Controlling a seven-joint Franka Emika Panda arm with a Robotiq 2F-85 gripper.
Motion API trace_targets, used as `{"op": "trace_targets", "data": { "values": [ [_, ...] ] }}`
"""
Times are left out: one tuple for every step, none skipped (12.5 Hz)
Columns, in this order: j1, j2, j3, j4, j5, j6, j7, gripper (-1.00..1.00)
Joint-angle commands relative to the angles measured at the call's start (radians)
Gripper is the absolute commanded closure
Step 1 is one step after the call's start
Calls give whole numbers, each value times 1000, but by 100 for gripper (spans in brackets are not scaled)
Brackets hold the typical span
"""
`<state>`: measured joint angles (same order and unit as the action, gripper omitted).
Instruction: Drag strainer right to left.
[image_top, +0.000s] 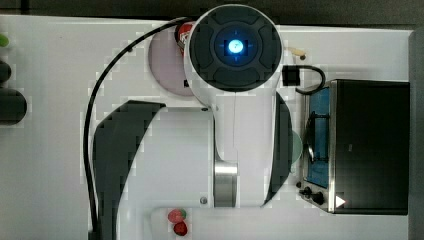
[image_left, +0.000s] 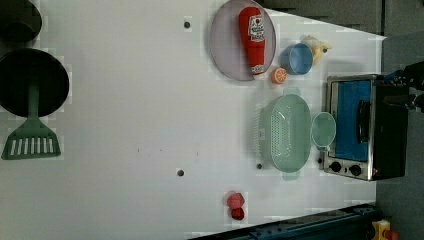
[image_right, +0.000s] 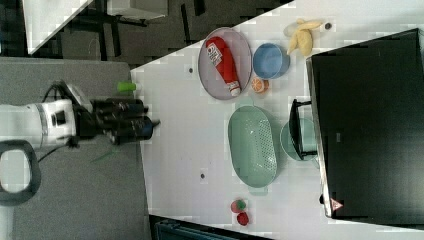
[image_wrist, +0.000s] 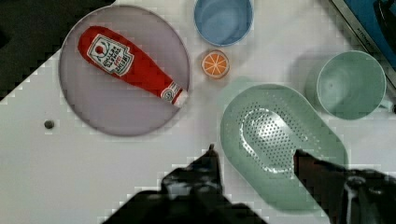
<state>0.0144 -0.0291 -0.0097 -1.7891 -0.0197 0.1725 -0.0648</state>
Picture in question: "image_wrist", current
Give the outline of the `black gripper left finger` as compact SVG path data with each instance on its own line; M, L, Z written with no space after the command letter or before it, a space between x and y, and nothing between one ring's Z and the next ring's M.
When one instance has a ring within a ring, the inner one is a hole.
M163 224L223 224L218 208L224 205L219 154L208 150L186 167L176 168L161 182L167 197Z

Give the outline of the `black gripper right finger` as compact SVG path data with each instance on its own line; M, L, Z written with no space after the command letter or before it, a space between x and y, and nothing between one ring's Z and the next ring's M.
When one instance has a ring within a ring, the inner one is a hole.
M298 149L294 173L331 224L396 224L396 186L391 175L347 169Z

